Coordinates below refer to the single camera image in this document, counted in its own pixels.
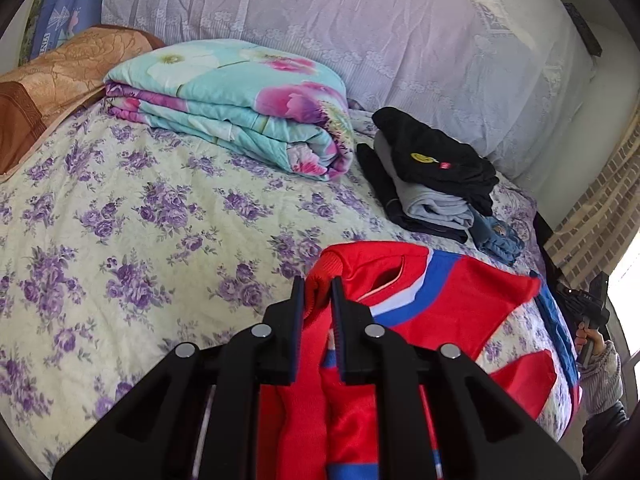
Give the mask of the grey sleeved right forearm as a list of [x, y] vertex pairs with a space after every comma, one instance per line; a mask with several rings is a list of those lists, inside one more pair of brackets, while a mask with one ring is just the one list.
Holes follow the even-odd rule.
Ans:
[[605, 341], [604, 350], [578, 370], [589, 416], [604, 413], [622, 398], [622, 364], [612, 341]]

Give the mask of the person's right hand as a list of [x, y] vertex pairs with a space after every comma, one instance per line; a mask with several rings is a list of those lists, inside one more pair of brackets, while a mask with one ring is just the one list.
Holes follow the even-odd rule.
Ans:
[[575, 347], [578, 353], [588, 344], [592, 345], [591, 354], [600, 356], [605, 350], [605, 341], [602, 334], [595, 328], [589, 328], [584, 322], [578, 325], [575, 337]]

